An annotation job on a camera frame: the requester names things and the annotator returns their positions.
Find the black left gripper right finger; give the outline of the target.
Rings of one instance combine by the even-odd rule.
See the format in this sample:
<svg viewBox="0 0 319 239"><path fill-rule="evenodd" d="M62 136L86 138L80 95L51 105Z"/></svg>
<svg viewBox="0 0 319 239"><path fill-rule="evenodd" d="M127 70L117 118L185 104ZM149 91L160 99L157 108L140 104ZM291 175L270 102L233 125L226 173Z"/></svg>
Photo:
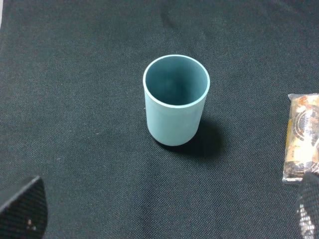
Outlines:
<svg viewBox="0 0 319 239"><path fill-rule="evenodd" d="M307 172L299 185L296 215L303 239L319 238L319 176Z"/></svg>

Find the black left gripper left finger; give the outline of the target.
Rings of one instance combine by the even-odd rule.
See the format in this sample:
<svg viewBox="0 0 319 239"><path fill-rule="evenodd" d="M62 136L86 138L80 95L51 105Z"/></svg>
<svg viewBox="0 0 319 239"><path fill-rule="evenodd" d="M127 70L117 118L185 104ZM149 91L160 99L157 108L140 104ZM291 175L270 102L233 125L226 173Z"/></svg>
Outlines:
<svg viewBox="0 0 319 239"><path fill-rule="evenodd" d="M43 179L32 176L0 192L0 237L41 239L48 224Z"/></svg>

